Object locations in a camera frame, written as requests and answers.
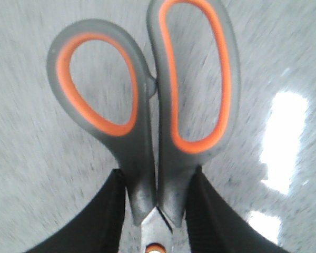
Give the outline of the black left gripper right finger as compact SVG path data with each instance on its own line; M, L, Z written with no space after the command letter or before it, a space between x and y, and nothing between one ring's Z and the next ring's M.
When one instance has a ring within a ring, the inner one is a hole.
M186 200L186 224L192 252L286 252L243 220L197 167Z

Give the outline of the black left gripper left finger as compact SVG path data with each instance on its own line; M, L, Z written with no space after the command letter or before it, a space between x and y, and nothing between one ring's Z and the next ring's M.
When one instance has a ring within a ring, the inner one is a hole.
M120 169L113 169L73 220L28 252L118 252L124 215L125 181Z

